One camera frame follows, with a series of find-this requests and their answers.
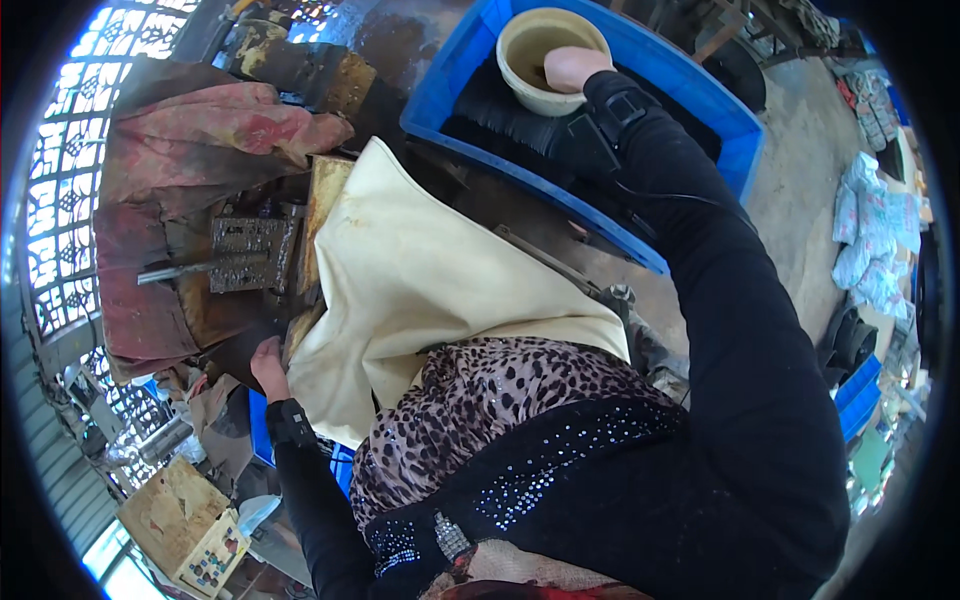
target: plastic bag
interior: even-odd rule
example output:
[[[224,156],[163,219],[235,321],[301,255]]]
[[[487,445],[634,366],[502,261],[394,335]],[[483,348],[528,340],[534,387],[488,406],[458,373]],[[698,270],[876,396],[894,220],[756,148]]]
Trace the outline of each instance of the plastic bag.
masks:
[[[857,196],[866,185],[884,185],[876,178],[879,163],[872,156],[859,153],[850,168],[840,178],[840,187],[833,213],[833,241],[852,244],[858,230]]]
[[[182,454],[183,458],[190,461],[191,465],[198,465],[206,458],[206,450],[200,444],[197,434],[190,434],[190,437],[180,442],[174,448],[174,454]]]
[[[833,213],[833,241],[852,244],[856,241],[856,192],[841,183],[837,189],[836,207]]]
[[[898,279],[906,275],[907,264],[896,261],[892,265],[882,260],[872,260],[863,278],[851,290],[856,304],[868,302],[884,315],[905,319],[907,317],[906,299],[900,290]]]
[[[244,500],[240,505],[240,517],[237,519],[240,533],[249,537],[279,505],[280,496],[270,493]]]
[[[912,253],[920,252],[920,203],[913,194],[871,184],[857,196],[856,211],[861,236],[892,236]]]
[[[892,265],[897,255],[897,240],[892,237],[878,239],[860,236],[837,256],[830,275],[841,290],[853,288],[863,278],[872,260]]]

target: bag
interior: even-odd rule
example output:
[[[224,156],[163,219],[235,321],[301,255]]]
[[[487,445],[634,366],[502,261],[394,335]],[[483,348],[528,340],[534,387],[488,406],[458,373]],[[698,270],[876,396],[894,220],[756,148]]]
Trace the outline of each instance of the bag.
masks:
[[[857,197],[857,218],[861,236],[893,236],[912,253],[920,253],[920,203],[913,194],[868,185]]]
[[[840,178],[833,212],[833,241],[852,244],[857,234],[857,196],[867,184],[883,185],[876,178],[879,163],[872,156],[859,153]]]
[[[906,272],[905,262],[897,261],[888,265],[881,260],[872,260],[863,278],[851,290],[851,298],[857,304],[868,302],[884,315],[906,319],[906,299],[898,284],[898,279]]]
[[[892,265],[896,255],[897,240],[894,238],[874,239],[861,235],[853,244],[840,251],[830,275],[838,288],[849,290],[863,278],[872,260]]]

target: black wristband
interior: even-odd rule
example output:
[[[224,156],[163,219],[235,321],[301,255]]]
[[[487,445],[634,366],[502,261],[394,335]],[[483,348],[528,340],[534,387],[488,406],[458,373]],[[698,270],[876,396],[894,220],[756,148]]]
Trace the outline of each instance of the black wristband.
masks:
[[[272,447],[283,442],[293,442],[300,447],[317,445],[317,436],[303,407],[294,398],[267,404],[265,420]]]
[[[615,150],[626,130],[645,117],[649,108],[660,106],[637,82],[615,71],[591,75],[584,84],[584,95],[593,120]]]

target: black sweater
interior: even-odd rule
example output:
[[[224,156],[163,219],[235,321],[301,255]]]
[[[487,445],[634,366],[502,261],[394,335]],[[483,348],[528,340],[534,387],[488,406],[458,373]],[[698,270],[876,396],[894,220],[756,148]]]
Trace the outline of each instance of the black sweater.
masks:
[[[600,73],[585,92],[601,103],[626,86],[636,84]],[[493,482],[507,475],[537,485],[544,443],[576,446],[586,438],[568,433],[614,427],[632,404],[553,409],[481,450],[426,500],[373,521],[366,535],[377,557],[327,459],[278,444],[284,501],[320,598],[417,597],[447,566],[434,540],[438,510],[469,540],[502,538],[658,599],[808,598],[837,566],[850,520],[843,437],[773,262],[713,163],[661,108],[628,131],[620,154],[631,189],[700,196],[727,208],[622,198],[657,231],[655,247],[686,318],[688,420],[672,434],[611,445],[556,471],[536,510],[503,532],[477,512]],[[382,568],[386,555],[404,547],[418,559],[375,577],[374,564]]]

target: wooden board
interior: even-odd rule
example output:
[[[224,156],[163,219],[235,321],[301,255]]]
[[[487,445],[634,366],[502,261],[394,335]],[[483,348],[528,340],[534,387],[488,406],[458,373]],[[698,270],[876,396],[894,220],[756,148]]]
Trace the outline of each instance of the wooden board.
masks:
[[[310,198],[307,201],[306,218],[303,220],[303,238],[300,244],[302,252],[297,262],[296,293],[303,294],[310,286],[320,281],[317,270],[317,253],[313,239],[326,223],[326,217],[336,204],[337,198],[347,184],[347,177],[353,170],[353,161],[338,156],[313,156],[313,171],[310,174]],[[298,315],[287,327],[287,338],[283,347],[283,364],[290,363],[300,342],[306,337],[313,325],[317,324],[326,310],[323,290],[317,304],[312,309]]]
[[[117,509],[144,554],[173,577],[229,500],[178,455]]]

